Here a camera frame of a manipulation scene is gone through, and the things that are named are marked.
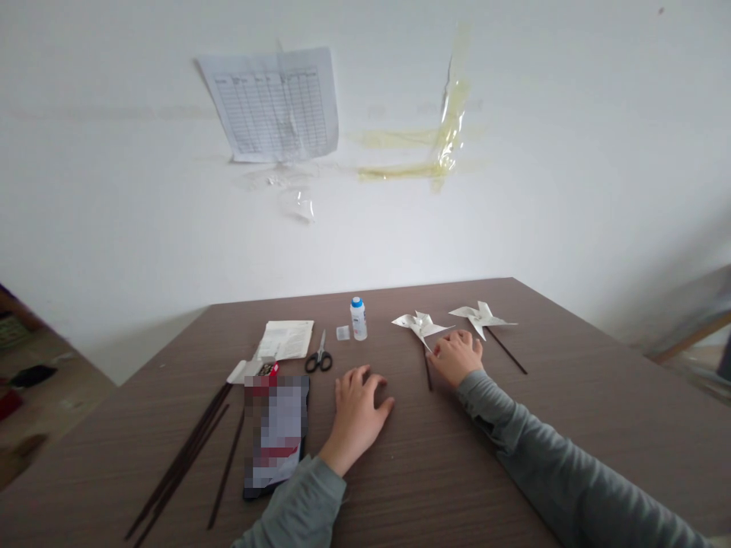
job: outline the gray sleeve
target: gray sleeve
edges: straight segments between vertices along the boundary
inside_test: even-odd
[[[302,459],[267,509],[231,548],[330,546],[346,483],[319,457]]]
[[[710,546],[679,516],[514,402],[484,371],[457,395],[564,546]]]

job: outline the hand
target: hand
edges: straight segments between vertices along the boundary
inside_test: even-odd
[[[428,352],[429,363],[452,385],[457,388],[472,371],[483,371],[482,343],[475,339],[469,331],[452,331],[434,346],[434,352]]]
[[[335,423],[320,458],[341,477],[373,445],[396,402],[390,397],[379,408],[374,407],[375,389],[385,386],[386,379],[372,374],[363,383],[370,368],[351,369],[335,380]]]

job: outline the yellow tape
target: yellow tape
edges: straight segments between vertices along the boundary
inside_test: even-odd
[[[478,140],[487,133],[487,126],[462,128],[460,136],[464,140]],[[367,129],[361,132],[348,133],[347,137],[363,148],[405,149],[434,146],[439,129],[405,129],[402,131],[384,131],[381,129]]]
[[[358,174],[361,180],[391,180],[431,178],[432,191],[437,193],[444,185],[444,179],[456,165],[455,153],[461,148],[460,133],[464,106],[470,95],[470,86],[461,77],[470,45],[471,25],[460,23],[452,47],[447,85],[444,90],[442,123],[436,130],[434,152],[436,158],[419,164],[404,164],[384,167],[361,167]],[[412,142],[425,138],[426,134],[416,132]]]

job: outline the glue bottle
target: glue bottle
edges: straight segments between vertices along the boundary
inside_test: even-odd
[[[366,340],[368,336],[366,306],[360,297],[353,297],[350,302],[350,317],[353,319],[353,337],[356,340]]]

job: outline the stick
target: stick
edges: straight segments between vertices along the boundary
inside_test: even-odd
[[[135,542],[134,548],[139,548],[143,542],[145,542],[145,538],[147,538],[147,535],[152,530],[152,527],[157,522],[158,518],[162,514],[162,511],[165,510],[165,506],[168,505],[170,499],[173,498],[173,495],[175,494],[175,491],[177,490],[178,486],[183,482],[183,478],[188,473],[188,470],[193,466],[193,463],[196,461],[196,458],[200,454],[203,447],[206,445],[206,442],[211,437],[211,434],[215,430],[215,427],[219,425],[219,422],[221,422],[221,419],[225,415],[226,411],[228,411],[228,404],[226,404],[223,408],[223,410],[219,413],[219,416],[216,417],[213,426],[211,426],[210,430],[206,432],[206,434],[203,436],[203,440],[199,441],[198,445],[195,447],[193,454],[190,456],[190,459],[183,465],[182,469],[178,473],[177,477],[173,479],[172,483],[169,485],[168,490],[165,492],[165,494],[160,499],[160,502],[157,506],[155,506],[155,513],[152,515],[152,519],[150,520],[150,523],[145,528],[145,530],[142,532],[142,535],[139,539],[137,539],[137,542]]]
[[[429,384],[429,392],[433,392],[432,375],[429,373],[429,359],[426,357],[426,354],[424,354],[424,366],[426,367],[426,382]]]
[[[236,428],[236,435],[234,441],[231,443],[231,450],[228,452],[228,460],[226,461],[226,468],[223,470],[223,476],[221,476],[221,483],[219,485],[219,492],[215,496],[215,503],[213,504],[213,510],[211,511],[211,517],[208,520],[208,530],[213,529],[215,524],[215,517],[219,513],[219,506],[221,505],[221,498],[223,497],[223,490],[226,487],[226,480],[228,479],[228,473],[231,471],[231,463],[234,461],[234,455],[236,454],[236,447],[238,446],[238,439],[241,436],[241,428],[244,426],[244,414],[246,413],[246,402],[241,408],[241,418],[238,420],[238,427]]]
[[[505,345],[500,342],[500,339],[498,339],[495,336],[495,333],[493,333],[493,331],[488,326],[485,326],[485,329],[487,330],[487,332],[490,335],[493,336],[493,339],[495,339],[497,341],[497,343],[500,345],[500,348],[502,348],[503,350],[505,350],[505,353],[508,356],[510,356],[510,359],[512,359],[513,363],[516,364],[520,368],[520,370],[523,372],[523,374],[528,374],[528,372],[523,368],[523,366],[520,365],[520,362],[516,359],[516,357],[513,354],[511,354],[510,351],[505,347]]]
[[[213,397],[211,403],[208,404],[208,407],[206,407],[206,411],[203,412],[203,415],[198,420],[196,427],[188,435],[188,439],[185,441],[185,444],[183,445],[183,447],[180,448],[180,451],[178,451],[177,456],[169,466],[168,470],[165,472],[165,475],[160,480],[158,486],[155,487],[155,491],[153,491],[150,495],[150,498],[145,503],[144,508],[142,508],[139,516],[137,516],[137,519],[135,519],[132,527],[127,532],[127,535],[124,537],[124,540],[129,540],[137,530],[137,527],[139,527],[139,525],[145,520],[145,518],[147,518],[147,515],[150,513],[150,510],[152,510],[152,507],[155,505],[158,499],[160,499],[163,491],[168,486],[169,482],[175,477],[178,469],[182,466],[185,458],[190,453],[190,449],[194,447],[195,443],[200,437],[201,432],[203,432],[205,428],[208,427],[211,419],[218,412],[219,408],[221,407],[221,403],[228,395],[230,389],[231,385],[229,383],[224,384]]]

